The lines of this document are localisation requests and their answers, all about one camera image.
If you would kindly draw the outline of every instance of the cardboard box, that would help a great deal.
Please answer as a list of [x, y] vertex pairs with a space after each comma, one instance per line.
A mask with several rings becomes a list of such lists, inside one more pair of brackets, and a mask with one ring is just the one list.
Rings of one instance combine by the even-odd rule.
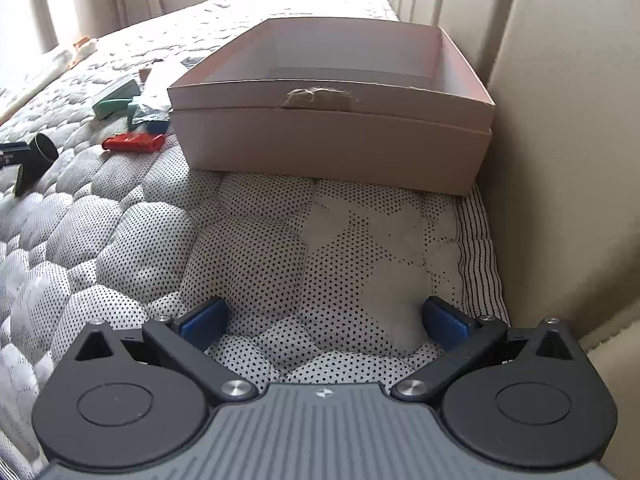
[[169, 89], [191, 168], [466, 194], [494, 102], [437, 27], [262, 22]]

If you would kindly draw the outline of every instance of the headboard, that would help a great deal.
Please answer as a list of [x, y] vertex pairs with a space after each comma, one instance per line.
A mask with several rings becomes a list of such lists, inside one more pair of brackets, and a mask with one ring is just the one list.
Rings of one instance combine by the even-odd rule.
[[479, 183], [512, 321], [590, 332], [640, 297], [640, 0], [412, 1], [497, 105]]

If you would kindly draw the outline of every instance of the polka dot fabric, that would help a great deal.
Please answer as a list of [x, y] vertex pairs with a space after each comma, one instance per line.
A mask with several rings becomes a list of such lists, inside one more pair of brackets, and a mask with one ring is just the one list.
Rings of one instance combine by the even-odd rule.
[[441, 353], [420, 325], [430, 294], [506, 318], [476, 190], [193, 171], [171, 129], [157, 153], [101, 148], [126, 128], [121, 114], [94, 118], [105, 85], [156, 58], [204, 57], [278, 16], [396, 19], [386, 0], [210, 0], [101, 38], [0, 126], [0, 142], [42, 132], [60, 153], [20, 199], [16, 168], [0, 171], [0, 460], [21, 478], [46, 464], [33, 403], [94, 317], [136, 328], [221, 296], [229, 324], [206, 353], [261, 390], [389, 388]]

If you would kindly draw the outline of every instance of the ribbed gray panel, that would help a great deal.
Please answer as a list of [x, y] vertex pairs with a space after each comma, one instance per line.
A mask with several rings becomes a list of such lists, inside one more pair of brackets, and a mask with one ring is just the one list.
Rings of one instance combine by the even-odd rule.
[[[52, 466], [42, 478], [89, 477], [98, 478]], [[487, 464], [450, 441], [429, 408], [392, 400], [376, 384], [272, 384], [255, 402], [222, 407], [203, 438], [179, 457], [144, 472], [117, 475], [119, 480], [541, 477], [611, 478], [595, 463], [548, 474]]]

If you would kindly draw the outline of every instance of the red lighter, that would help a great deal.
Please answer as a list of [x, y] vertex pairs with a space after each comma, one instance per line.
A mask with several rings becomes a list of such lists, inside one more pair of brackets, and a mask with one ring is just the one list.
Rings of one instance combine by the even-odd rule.
[[164, 135], [127, 132], [104, 139], [102, 148], [114, 152], [153, 153], [162, 147], [164, 139]]

